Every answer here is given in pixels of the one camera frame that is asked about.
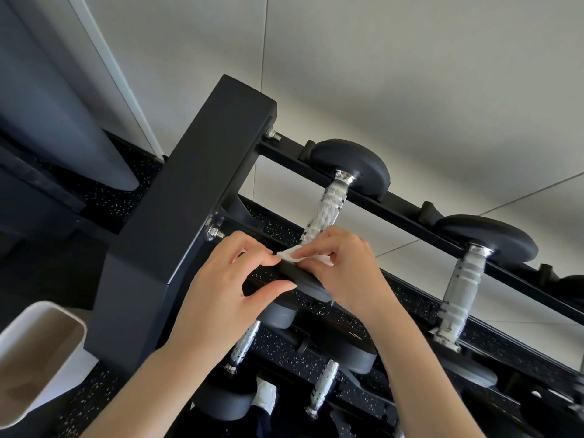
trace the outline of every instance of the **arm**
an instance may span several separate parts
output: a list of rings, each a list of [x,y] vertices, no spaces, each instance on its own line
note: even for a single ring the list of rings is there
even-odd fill
[[[426,339],[383,278],[367,242],[331,226],[293,257],[369,331],[387,370],[407,438],[484,438]]]
[[[242,232],[223,239],[194,277],[166,344],[144,361],[82,438],[162,438],[260,312],[296,287],[273,281],[244,296],[241,286],[249,273],[279,262]]]

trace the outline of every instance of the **person's right arm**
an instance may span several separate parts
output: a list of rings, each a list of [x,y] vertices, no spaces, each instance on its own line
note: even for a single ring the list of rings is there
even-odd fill
[[[369,244],[331,226],[293,253],[295,258],[312,255],[331,255],[332,266],[315,259],[299,265],[314,274],[335,301],[369,331],[387,371],[405,436],[484,438],[418,326],[381,274]]]

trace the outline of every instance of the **person's left arm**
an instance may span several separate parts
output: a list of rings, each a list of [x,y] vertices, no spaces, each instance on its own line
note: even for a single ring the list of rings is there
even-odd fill
[[[260,312],[296,287],[273,281],[244,296],[241,286],[256,267],[279,262],[242,232],[223,239],[195,275],[166,344],[144,361],[81,438],[162,438]]]

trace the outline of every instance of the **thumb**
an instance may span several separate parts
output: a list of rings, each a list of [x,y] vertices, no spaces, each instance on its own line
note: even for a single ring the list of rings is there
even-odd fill
[[[320,281],[321,283],[322,276],[324,275],[325,271],[330,267],[329,265],[325,265],[325,263],[323,263],[322,261],[316,260],[314,258],[306,258],[302,260],[300,263],[296,263],[296,265],[299,268],[304,269],[306,272],[310,272],[312,275],[318,278],[318,281]]]
[[[288,292],[292,289],[296,289],[296,285],[292,281],[276,280],[266,284],[266,286],[260,287],[246,299],[251,306],[250,309],[255,313],[255,316],[259,316],[268,304],[284,292]]]

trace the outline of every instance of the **white trim strip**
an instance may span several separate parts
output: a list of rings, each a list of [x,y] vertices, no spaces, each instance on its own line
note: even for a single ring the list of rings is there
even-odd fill
[[[89,39],[95,46],[95,49],[98,51],[99,56],[106,65],[106,68],[112,76],[114,83],[120,90],[120,93],[124,97],[124,100],[130,108],[130,111],[134,115],[138,125],[150,143],[154,154],[162,160],[162,148],[160,147],[160,143],[158,142],[156,135],[154,135],[154,132],[152,131],[152,128],[150,127],[150,124],[148,123],[148,120],[146,119],[146,116],[144,115],[138,100],[132,92],[132,89],[130,89],[124,73],[121,71],[116,58],[113,56],[112,50],[107,45],[101,30],[99,30],[98,23],[93,18],[87,3],[85,3],[85,0],[69,0],[69,3],[73,7],[73,10],[75,10],[79,21],[89,36]]]

